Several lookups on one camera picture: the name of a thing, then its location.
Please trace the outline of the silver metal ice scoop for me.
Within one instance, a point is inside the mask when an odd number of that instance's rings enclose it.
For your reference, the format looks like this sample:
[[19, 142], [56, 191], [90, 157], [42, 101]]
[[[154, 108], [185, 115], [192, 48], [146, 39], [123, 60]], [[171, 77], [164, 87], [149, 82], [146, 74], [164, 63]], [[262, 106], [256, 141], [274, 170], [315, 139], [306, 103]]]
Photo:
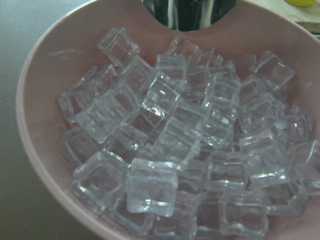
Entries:
[[224, 17], [237, 0], [143, 0], [143, 5], [165, 27], [194, 32], [206, 29]]

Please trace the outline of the bamboo cutting board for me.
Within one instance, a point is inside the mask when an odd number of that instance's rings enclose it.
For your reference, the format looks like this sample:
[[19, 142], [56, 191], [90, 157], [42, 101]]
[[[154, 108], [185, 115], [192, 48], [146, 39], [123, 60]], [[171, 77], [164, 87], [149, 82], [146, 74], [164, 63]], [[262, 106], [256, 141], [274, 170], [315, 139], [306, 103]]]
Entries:
[[292, 22], [320, 26], [319, 0], [309, 7], [294, 6], [285, 0], [262, 0], [261, 6]]

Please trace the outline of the pink bowl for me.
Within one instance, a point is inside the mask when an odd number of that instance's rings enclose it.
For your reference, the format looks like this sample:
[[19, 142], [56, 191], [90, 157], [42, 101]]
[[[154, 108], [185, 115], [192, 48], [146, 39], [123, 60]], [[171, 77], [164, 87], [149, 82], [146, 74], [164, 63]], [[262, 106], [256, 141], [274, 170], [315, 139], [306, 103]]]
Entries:
[[[91, 66], [109, 63], [97, 45], [111, 28], [125, 28], [151, 65], [177, 35], [139, 0], [91, 1], [58, 20], [30, 52], [18, 82], [16, 115], [27, 156], [53, 197], [101, 238], [131, 240], [126, 229], [90, 213], [71, 194], [72, 168], [57, 148], [69, 126], [57, 106], [57, 96]], [[240, 1], [212, 26], [183, 35], [201, 48], [217, 48], [227, 60], [274, 52], [296, 72], [286, 90], [289, 101], [319, 117], [320, 42], [302, 27]]]

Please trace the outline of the half lemon slice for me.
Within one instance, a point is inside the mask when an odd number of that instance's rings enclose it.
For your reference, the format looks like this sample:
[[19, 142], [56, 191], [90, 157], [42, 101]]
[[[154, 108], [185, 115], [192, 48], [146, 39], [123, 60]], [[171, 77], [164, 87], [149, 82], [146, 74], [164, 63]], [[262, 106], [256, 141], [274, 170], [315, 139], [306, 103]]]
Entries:
[[311, 7], [315, 4], [316, 0], [285, 0], [285, 2], [296, 7]]

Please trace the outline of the pile of clear ice cubes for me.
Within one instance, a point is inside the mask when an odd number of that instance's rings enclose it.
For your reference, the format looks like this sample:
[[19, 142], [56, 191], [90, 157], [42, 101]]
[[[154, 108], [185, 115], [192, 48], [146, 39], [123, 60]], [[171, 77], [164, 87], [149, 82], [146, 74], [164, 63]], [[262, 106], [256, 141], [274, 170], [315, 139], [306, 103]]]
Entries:
[[57, 99], [70, 190], [97, 217], [153, 240], [262, 240], [320, 187], [315, 118], [283, 95], [295, 71], [271, 51], [224, 62], [182, 36], [149, 65], [124, 29]]

